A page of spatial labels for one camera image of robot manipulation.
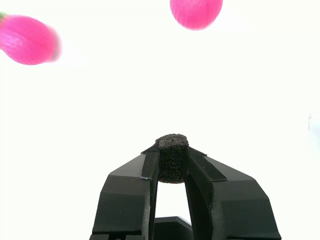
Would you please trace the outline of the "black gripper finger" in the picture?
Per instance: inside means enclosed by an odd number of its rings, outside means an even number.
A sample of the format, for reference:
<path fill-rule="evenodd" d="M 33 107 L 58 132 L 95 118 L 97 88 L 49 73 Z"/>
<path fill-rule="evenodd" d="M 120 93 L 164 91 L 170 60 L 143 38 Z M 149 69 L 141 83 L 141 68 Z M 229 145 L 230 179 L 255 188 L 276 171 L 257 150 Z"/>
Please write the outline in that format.
<path fill-rule="evenodd" d="M 160 149 L 154 144 L 108 175 L 90 239 L 154 238 L 159 161 Z"/>
<path fill-rule="evenodd" d="M 195 240 L 280 240 L 270 200 L 258 182 L 188 147 L 185 188 Z"/>

